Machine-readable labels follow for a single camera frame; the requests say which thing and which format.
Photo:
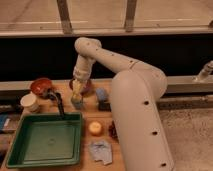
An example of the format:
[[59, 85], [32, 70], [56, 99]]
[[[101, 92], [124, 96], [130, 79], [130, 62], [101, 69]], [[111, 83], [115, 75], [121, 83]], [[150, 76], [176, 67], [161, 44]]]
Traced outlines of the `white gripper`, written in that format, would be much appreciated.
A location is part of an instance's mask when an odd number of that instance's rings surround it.
[[90, 63], [77, 63], [74, 67], [73, 76], [74, 80], [72, 82], [73, 86], [73, 96], [74, 100], [81, 99], [81, 88], [82, 84], [79, 81], [87, 81], [92, 72], [92, 65]]

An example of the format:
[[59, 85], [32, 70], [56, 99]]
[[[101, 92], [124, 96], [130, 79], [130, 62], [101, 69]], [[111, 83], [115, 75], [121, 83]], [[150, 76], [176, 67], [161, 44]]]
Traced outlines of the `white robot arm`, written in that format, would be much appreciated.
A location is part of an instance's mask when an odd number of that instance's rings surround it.
[[126, 171], [174, 171], [175, 165], [160, 120], [156, 101], [167, 89], [159, 68], [106, 50], [97, 39], [80, 37], [73, 76], [72, 102], [82, 101], [82, 91], [98, 62], [115, 73], [110, 106]]

